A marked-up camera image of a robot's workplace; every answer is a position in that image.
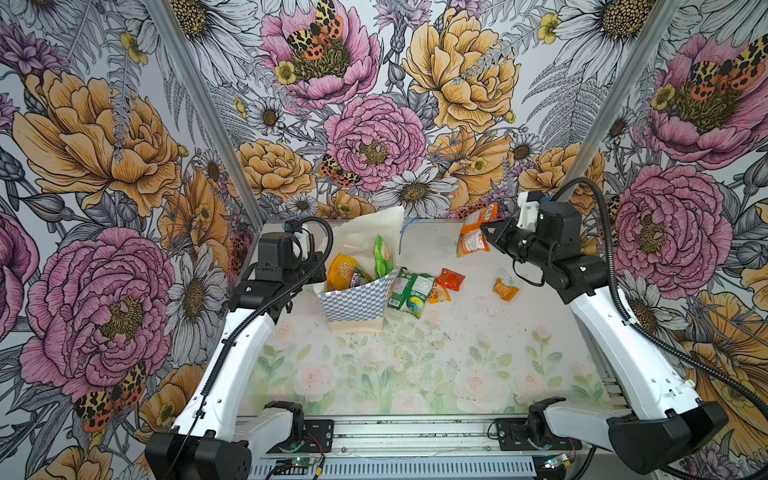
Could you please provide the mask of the small orange snack packet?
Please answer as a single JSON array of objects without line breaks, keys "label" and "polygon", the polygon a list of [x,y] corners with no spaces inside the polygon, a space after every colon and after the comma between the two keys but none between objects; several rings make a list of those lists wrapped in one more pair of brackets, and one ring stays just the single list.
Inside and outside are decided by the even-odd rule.
[{"label": "small orange snack packet", "polygon": [[493,286],[493,292],[496,293],[503,301],[510,302],[520,291],[512,281],[497,278]]}]

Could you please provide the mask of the blue checkered paper bag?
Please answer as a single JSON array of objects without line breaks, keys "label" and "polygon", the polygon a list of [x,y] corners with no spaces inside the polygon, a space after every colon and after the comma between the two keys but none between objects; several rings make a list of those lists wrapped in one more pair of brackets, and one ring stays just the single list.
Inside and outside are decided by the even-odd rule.
[{"label": "blue checkered paper bag", "polygon": [[400,268],[402,206],[389,207],[333,227],[326,281],[314,288],[331,331],[378,333]]}]

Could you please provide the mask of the small orange white candy packet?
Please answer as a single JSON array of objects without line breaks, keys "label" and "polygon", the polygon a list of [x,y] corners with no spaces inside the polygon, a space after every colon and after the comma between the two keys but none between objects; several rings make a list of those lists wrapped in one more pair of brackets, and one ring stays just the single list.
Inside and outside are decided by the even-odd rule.
[{"label": "small orange white candy packet", "polygon": [[450,302],[451,297],[449,291],[444,286],[435,284],[430,291],[428,301],[430,304],[439,304],[442,302]]}]

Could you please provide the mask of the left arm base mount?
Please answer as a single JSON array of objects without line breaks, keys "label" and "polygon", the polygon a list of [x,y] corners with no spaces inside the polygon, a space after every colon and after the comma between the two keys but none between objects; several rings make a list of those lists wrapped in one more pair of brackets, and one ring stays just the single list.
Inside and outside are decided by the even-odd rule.
[{"label": "left arm base mount", "polygon": [[333,420],[306,420],[299,439],[288,439],[277,446],[282,453],[330,453],[333,447]]}]

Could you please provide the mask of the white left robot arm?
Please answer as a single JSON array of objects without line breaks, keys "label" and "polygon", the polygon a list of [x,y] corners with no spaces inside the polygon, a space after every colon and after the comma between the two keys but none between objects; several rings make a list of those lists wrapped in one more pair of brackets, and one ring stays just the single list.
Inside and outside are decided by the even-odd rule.
[{"label": "white left robot arm", "polygon": [[262,235],[256,261],[229,302],[224,331],[187,406],[166,433],[155,433],[145,457],[157,479],[246,479],[252,464],[279,445],[296,448],[305,434],[296,403],[269,402],[255,419],[237,422],[247,377],[302,288],[323,281],[323,255],[311,233]]}]

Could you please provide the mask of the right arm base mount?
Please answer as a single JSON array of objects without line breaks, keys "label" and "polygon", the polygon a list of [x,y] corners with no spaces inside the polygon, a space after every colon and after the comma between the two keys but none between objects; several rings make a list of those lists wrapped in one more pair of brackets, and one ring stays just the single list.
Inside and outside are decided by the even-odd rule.
[{"label": "right arm base mount", "polygon": [[486,436],[495,440],[501,451],[578,451],[583,447],[580,440],[554,435],[539,417],[495,419],[486,430]]}]

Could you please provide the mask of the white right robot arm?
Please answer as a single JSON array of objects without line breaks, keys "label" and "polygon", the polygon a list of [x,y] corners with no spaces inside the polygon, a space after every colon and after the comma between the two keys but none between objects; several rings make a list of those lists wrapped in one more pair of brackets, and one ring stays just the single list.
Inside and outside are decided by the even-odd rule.
[{"label": "white right robot arm", "polygon": [[703,401],[640,322],[624,317],[624,298],[609,286],[610,270],[580,251],[581,216],[569,204],[523,204],[518,220],[482,224],[486,241],[515,263],[542,271],[569,307],[602,375],[616,381],[620,403],[612,410],[581,407],[555,396],[533,403],[521,435],[536,447],[572,438],[608,450],[638,474],[672,464],[706,445],[728,423],[724,409]]}]

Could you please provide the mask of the green white snack packet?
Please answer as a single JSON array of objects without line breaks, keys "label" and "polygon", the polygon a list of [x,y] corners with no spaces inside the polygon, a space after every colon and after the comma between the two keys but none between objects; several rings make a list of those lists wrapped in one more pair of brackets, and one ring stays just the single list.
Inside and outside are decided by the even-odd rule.
[{"label": "green white snack packet", "polygon": [[420,319],[434,283],[433,276],[402,267],[392,285],[387,306]]}]

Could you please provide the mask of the orange white snack packet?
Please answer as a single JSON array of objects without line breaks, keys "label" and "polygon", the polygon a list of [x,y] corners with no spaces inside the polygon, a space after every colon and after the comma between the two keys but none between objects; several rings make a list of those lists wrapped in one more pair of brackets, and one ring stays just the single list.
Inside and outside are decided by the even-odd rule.
[{"label": "orange white snack packet", "polygon": [[463,257],[478,251],[490,251],[491,247],[488,244],[481,227],[486,223],[495,221],[497,216],[498,204],[496,202],[468,215],[460,230],[456,256]]}]

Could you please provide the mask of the yellow orange snack bag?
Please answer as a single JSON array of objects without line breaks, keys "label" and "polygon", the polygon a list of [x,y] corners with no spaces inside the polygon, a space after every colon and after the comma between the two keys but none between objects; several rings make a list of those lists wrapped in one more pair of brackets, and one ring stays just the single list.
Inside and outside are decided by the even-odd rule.
[{"label": "yellow orange snack bag", "polygon": [[343,254],[338,254],[329,267],[327,274],[327,286],[331,291],[342,291],[350,287],[356,274],[358,262]]}]

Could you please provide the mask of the purple candy packet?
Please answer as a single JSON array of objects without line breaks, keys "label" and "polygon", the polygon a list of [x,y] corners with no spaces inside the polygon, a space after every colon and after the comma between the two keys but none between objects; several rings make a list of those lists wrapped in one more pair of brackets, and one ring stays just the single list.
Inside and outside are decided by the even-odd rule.
[{"label": "purple candy packet", "polygon": [[355,272],[355,273],[352,274],[352,276],[350,278],[349,287],[350,288],[357,288],[357,287],[366,285],[369,282],[370,282],[370,279],[367,276],[365,276],[365,275],[363,275],[361,273]]}]

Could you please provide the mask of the red snack packet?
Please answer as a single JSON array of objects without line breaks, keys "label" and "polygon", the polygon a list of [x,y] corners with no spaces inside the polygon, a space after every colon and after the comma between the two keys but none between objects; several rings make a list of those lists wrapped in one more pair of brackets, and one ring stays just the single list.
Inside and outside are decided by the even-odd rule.
[{"label": "red snack packet", "polygon": [[447,268],[443,268],[440,275],[436,278],[436,283],[446,290],[458,292],[461,289],[461,285],[465,279],[465,275]]}]

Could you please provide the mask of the green Lays chips bag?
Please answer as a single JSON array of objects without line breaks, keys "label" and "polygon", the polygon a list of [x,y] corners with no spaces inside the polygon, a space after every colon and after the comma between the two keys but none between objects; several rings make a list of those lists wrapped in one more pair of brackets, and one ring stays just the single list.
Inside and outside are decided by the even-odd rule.
[{"label": "green Lays chips bag", "polygon": [[388,276],[394,269],[394,260],[384,238],[378,235],[374,242],[374,270],[378,279]]}]

